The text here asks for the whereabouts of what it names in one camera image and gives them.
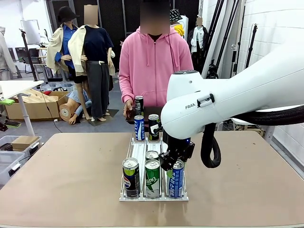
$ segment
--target white can rack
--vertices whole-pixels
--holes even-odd
[[[145,173],[145,155],[147,151],[157,151],[158,154],[162,153],[163,151],[166,151],[168,148],[168,145],[165,144],[162,141],[162,138],[160,137],[160,140],[157,142],[151,142],[148,140],[148,137],[145,138],[145,141],[137,141],[133,136],[131,137],[128,154],[126,158],[136,158],[139,163],[139,174],[140,174],[140,184],[141,184],[141,191],[138,198],[135,199],[129,199],[126,196],[126,189],[124,186],[124,175],[122,175],[122,182],[121,182],[121,192],[120,192],[120,198],[119,201],[127,201],[127,202],[139,202],[139,201],[189,201],[187,189],[186,189],[186,177],[184,172],[184,180],[183,180],[183,187],[182,187],[182,193],[181,197],[174,199],[169,197],[168,190],[166,188],[167,186],[167,172],[164,171],[161,168],[161,176],[160,176],[160,183],[161,183],[161,189],[160,189],[160,196],[156,199],[150,199],[147,198],[146,195],[146,173]]]

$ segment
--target white desk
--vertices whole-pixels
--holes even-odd
[[[299,107],[299,105],[294,105],[294,106],[287,106],[287,107],[280,107],[280,108],[271,108],[271,109],[264,109],[264,110],[259,110],[257,112],[275,112],[275,111],[282,111],[282,110],[287,110],[287,109],[291,109],[291,108],[296,108]],[[246,121],[237,119],[237,118],[231,118],[233,125],[234,124],[238,124],[238,125],[254,125],[252,123],[248,123]],[[276,126],[264,126],[263,127],[265,129],[265,136],[264,139],[266,140],[266,142],[268,142],[269,144],[272,141],[272,137],[274,135],[274,131]]]
[[[25,105],[24,105],[24,102],[22,99],[22,92],[27,89],[33,88],[35,86],[38,86],[42,83],[44,83],[44,81],[36,81],[36,82],[27,81],[27,80],[0,81],[0,86],[2,87],[4,99],[9,99],[16,95],[18,96],[23,118],[24,118],[25,124],[27,125],[29,135],[35,135],[35,134],[34,134],[32,124],[29,119],[28,112],[25,108]]]

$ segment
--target black can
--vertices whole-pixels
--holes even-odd
[[[159,128],[160,118],[157,114],[149,115],[149,140],[157,141],[160,139],[160,133],[155,133],[154,130]]]
[[[138,198],[140,196],[141,185],[137,159],[127,158],[123,161],[123,174],[127,198]]]
[[[143,96],[135,97],[135,115],[143,115]]]

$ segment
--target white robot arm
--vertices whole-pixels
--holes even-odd
[[[216,123],[236,115],[255,116],[253,111],[257,110],[302,104],[303,42],[281,45],[231,79],[203,79],[196,71],[177,72],[169,80],[167,104],[161,112],[161,123],[169,138],[168,151],[160,155],[161,166],[168,170],[178,158],[186,162],[194,149],[190,137],[204,132],[201,158],[207,167],[215,168],[220,164],[220,150],[213,136]],[[304,122],[303,107],[293,111],[265,118],[265,125]]]

